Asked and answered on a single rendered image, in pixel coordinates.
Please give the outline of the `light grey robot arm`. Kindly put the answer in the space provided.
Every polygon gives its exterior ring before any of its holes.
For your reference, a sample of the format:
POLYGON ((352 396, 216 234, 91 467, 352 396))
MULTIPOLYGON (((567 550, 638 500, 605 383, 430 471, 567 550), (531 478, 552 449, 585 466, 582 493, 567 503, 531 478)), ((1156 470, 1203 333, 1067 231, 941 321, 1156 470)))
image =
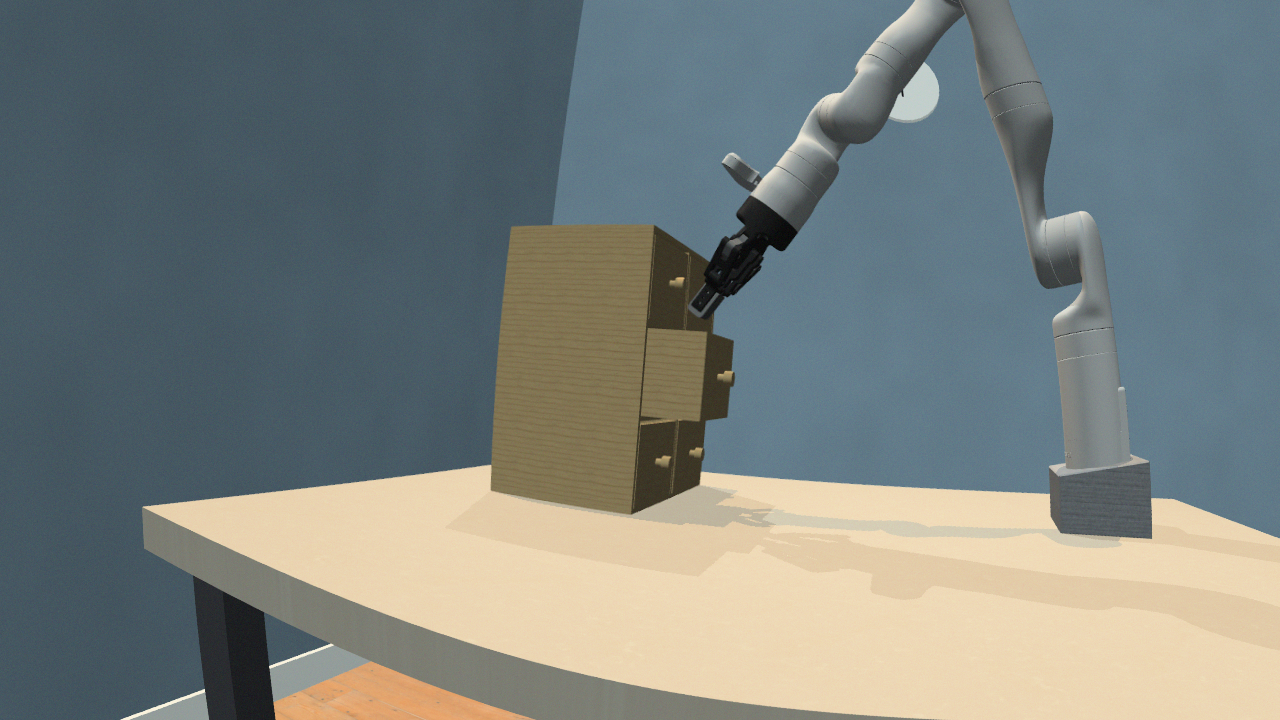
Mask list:
POLYGON ((763 179, 735 152, 722 165, 799 232, 838 176, 844 150, 881 132, 899 94, 965 14, 980 91, 1012 176, 1036 277, 1046 290, 1082 283, 1076 300, 1052 322, 1066 468, 1130 461, 1126 393, 1100 231, 1087 211, 1047 220, 1044 169, 1053 115, 1009 0, 915 0, 861 56, 851 85, 817 102, 794 145, 763 179))

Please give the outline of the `brown chest of drawers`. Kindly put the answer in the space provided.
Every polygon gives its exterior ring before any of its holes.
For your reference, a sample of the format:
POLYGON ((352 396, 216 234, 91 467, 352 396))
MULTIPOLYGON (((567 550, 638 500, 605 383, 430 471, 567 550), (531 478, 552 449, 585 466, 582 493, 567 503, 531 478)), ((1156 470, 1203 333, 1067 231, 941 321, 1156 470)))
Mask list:
MULTIPOLYGON (((492 489, 632 515, 657 225, 511 225, 500 314, 492 489)), ((673 419, 663 419, 673 420, 673 419)))

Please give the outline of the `tan wooden drawer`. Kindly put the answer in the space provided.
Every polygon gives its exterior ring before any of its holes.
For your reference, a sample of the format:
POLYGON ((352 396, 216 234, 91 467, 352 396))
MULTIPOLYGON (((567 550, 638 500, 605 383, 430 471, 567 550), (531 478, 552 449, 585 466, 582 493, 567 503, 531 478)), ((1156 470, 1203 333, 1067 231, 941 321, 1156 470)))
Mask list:
POLYGON ((689 304, 692 301, 692 299, 695 297, 695 295, 698 293, 698 291, 701 290, 701 286, 707 283, 705 282, 707 277, 704 275, 705 270, 707 270, 707 266, 704 266, 701 263, 698 263, 698 260, 695 260, 694 258, 690 258, 689 299, 687 299, 687 313, 686 313, 685 331, 705 331, 705 332, 712 333, 713 314, 710 315, 710 318, 708 320, 704 320, 704 319, 694 315, 689 310, 689 304))
POLYGON ((708 421, 728 416, 733 340, 648 328, 641 416, 708 421), (724 387, 726 386, 726 387, 724 387))
POLYGON ((640 421, 634 509, 669 495, 675 420, 640 421))
POLYGON ((650 320, 684 329, 687 273, 689 255, 655 234, 650 320))
POLYGON ((672 493, 700 482, 707 421, 678 420, 672 493))

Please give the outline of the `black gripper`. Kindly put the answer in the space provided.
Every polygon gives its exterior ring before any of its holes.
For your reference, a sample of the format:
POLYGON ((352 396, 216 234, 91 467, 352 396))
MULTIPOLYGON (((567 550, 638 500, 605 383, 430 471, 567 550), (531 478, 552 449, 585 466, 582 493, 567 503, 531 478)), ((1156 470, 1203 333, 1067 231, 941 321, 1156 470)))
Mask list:
POLYGON ((721 240, 704 272, 707 283, 689 304, 689 310, 704 320, 710 318, 724 297, 737 293, 762 270, 763 254, 769 245, 785 251, 797 234, 794 225, 751 195, 742 202, 736 217, 742 222, 742 229, 731 238, 724 236, 721 240))

